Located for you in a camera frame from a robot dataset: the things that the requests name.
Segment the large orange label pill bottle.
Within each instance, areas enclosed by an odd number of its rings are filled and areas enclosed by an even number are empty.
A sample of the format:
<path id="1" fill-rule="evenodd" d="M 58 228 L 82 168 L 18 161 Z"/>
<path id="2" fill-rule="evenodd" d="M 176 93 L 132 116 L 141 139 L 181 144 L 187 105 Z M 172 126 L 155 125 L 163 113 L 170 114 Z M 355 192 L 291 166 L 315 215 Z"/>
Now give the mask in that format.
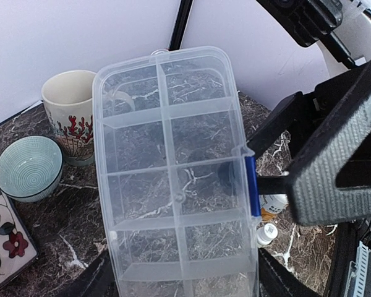
<path id="1" fill-rule="evenodd" d="M 286 194 L 259 195 L 261 217 L 263 222 L 268 222 L 288 206 Z"/>

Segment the blue box latch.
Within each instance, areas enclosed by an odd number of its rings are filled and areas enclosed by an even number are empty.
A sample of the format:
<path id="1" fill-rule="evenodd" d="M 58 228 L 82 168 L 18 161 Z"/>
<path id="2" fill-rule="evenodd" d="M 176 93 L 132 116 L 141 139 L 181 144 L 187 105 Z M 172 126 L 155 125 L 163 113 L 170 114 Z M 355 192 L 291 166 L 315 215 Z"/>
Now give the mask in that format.
<path id="1" fill-rule="evenodd" d="M 258 181 L 256 172 L 256 162 L 254 157 L 245 157 L 245 167 L 247 171 L 247 183 L 249 189 L 249 199 L 251 214 L 253 217 L 261 216 L 260 199 L 258 192 Z"/>

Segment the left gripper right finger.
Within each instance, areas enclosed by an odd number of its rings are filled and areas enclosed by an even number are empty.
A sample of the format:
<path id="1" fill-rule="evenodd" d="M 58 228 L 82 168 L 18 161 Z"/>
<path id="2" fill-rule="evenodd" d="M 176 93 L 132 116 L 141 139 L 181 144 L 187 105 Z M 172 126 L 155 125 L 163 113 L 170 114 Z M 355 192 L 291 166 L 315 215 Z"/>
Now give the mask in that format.
<path id="1" fill-rule="evenodd" d="M 266 249 L 258 250 L 258 272 L 263 296 L 316 296 L 320 295 L 302 284 Z"/>

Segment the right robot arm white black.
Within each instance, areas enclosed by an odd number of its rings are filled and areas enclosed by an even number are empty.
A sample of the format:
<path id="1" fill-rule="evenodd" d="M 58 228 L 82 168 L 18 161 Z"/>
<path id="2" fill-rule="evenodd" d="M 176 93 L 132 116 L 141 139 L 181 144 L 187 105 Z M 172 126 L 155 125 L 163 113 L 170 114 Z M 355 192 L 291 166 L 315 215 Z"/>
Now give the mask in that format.
<path id="1" fill-rule="evenodd" d="M 346 71 L 281 100 L 248 141 L 261 156 L 284 131 L 291 134 L 287 176 L 260 177 L 261 194 L 286 194 L 294 220 L 330 225 L 371 217 L 371 59 L 357 65 L 339 36 L 371 38 L 352 19 L 367 1 L 262 1 L 262 7 L 303 47 L 316 42 Z"/>

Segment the clear plastic pill organizer box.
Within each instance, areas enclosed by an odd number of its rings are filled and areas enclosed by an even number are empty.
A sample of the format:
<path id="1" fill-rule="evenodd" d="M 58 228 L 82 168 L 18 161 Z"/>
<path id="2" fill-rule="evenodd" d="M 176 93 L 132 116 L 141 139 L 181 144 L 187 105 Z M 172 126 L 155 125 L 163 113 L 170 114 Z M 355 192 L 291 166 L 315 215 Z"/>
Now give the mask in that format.
<path id="1" fill-rule="evenodd" d="M 98 189 L 120 296 L 258 296 L 241 108 L 216 47 L 157 51 L 93 81 Z"/>

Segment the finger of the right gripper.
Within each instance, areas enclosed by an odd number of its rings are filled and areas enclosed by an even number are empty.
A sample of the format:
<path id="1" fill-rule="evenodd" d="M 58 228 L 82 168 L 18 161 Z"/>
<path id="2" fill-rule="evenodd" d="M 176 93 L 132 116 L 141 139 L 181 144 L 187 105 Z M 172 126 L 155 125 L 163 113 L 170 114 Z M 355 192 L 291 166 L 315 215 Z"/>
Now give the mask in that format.
<path id="1" fill-rule="evenodd" d="M 297 154 L 318 126 L 320 112 L 314 99 L 313 92 L 296 92 L 282 99 L 247 141 L 248 148 L 256 155 L 262 155 L 284 131 L 288 131 L 294 141 L 291 154 Z"/>
<path id="2" fill-rule="evenodd" d="M 371 217 L 371 61 L 318 84 L 316 130 L 287 176 L 260 177 L 262 194 L 286 194 L 300 225 Z"/>

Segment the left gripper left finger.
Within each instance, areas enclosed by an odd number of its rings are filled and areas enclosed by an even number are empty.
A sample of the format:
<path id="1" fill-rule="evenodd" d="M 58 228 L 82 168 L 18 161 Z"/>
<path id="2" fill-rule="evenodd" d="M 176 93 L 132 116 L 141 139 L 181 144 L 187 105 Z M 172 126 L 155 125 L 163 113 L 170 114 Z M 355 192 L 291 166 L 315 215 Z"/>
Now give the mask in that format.
<path id="1" fill-rule="evenodd" d="M 95 259 L 81 275 L 60 296 L 105 296 L 114 282 L 109 256 Z"/>

